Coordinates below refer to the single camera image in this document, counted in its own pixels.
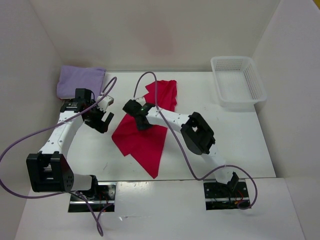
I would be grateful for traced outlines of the pink t shirt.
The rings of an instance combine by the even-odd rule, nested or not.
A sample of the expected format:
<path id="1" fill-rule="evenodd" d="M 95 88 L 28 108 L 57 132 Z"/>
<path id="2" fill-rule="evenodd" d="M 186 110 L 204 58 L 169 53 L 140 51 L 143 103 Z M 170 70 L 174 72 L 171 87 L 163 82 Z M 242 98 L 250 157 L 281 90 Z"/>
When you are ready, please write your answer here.
<path id="1" fill-rule="evenodd" d="M 176 97 L 175 80 L 157 82 L 157 101 L 160 108 L 173 112 L 177 105 Z M 134 118 L 126 114 L 111 138 L 124 156 L 131 155 L 154 179 L 159 173 L 166 135 L 167 128 L 158 125 L 139 131 Z"/>

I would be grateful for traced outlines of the lavender t shirt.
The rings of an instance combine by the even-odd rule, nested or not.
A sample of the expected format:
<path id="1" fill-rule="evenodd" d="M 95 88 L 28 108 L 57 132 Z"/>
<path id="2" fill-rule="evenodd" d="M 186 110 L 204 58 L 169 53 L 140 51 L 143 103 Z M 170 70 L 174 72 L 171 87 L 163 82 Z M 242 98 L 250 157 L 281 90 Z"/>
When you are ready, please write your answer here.
<path id="1" fill-rule="evenodd" d="M 107 70 L 102 67 L 77 67 L 63 65 L 60 68 L 56 95 L 59 99 L 73 99 L 76 89 L 88 89 L 100 95 Z"/>

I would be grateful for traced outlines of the white t shirt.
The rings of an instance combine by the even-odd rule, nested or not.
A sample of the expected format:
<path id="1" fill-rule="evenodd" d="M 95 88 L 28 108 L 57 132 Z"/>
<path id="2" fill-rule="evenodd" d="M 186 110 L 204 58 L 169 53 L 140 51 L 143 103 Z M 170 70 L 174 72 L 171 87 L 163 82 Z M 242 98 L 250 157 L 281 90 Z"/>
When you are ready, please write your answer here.
<path id="1" fill-rule="evenodd" d="M 68 102 L 72 101 L 74 98 L 60 98 L 61 101 Z"/>

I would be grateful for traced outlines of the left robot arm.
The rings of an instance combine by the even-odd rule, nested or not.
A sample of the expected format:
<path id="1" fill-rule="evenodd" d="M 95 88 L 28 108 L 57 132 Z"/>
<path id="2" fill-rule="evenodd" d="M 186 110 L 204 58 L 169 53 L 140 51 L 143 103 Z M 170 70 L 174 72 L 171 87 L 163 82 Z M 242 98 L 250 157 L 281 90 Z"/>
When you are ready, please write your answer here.
<path id="1" fill-rule="evenodd" d="M 100 188 L 95 175 L 76 174 L 67 161 L 67 155 L 79 128 L 86 124 L 103 134 L 107 132 L 113 113 L 107 108 L 114 99 L 109 95 L 92 98 L 92 91 L 77 88 L 75 97 L 60 108 L 58 126 L 38 153 L 26 159 L 31 188 L 38 193 L 81 192 L 88 200 L 99 196 Z"/>

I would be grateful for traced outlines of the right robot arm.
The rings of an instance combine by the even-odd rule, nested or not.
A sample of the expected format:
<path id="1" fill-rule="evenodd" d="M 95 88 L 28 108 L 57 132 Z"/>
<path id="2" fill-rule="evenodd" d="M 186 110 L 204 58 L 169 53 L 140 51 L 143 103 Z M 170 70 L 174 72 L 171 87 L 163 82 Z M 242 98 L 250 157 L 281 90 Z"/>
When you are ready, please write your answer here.
<path id="1" fill-rule="evenodd" d="M 215 171 L 215 180 L 219 183 L 219 191 L 229 197 L 237 190 L 239 177 L 227 169 L 227 162 L 219 153 L 214 138 L 214 131 L 198 112 L 181 114 L 159 108 L 146 102 L 140 104 L 130 99 L 122 108 L 126 114 L 133 117 L 139 131 L 153 126 L 167 127 L 173 133 L 180 133 L 189 151 L 201 156 Z"/>

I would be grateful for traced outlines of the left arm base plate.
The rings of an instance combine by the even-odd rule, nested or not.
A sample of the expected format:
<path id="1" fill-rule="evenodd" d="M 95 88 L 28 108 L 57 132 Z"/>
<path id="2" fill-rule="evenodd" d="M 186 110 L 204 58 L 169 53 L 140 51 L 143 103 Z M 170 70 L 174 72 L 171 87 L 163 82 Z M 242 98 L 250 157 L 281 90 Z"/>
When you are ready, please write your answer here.
<path id="1" fill-rule="evenodd" d="M 87 200 L 94 213 L 114 212 L 116 198 L 115 182 L 98 182 L 95 193 L 89 191 L 81 191 L 80 193 Z M 71 195 L 69 199 L 69 213 L 88 213 L 90 209 L 86 201 L 78 194 Z"/>

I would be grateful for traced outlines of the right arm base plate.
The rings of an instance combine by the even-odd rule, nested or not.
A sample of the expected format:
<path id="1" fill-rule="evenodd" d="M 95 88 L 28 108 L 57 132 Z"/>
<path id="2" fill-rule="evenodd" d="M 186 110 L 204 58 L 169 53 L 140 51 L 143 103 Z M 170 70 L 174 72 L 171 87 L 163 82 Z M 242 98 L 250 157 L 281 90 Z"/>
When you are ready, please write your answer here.
<path id="1" fill-rule="evenodd" d="M 216 181 L 203 183 L 206 210 L 234 210 L 250 206 L 247 184 L 240 180 L 233 191 Z"/>

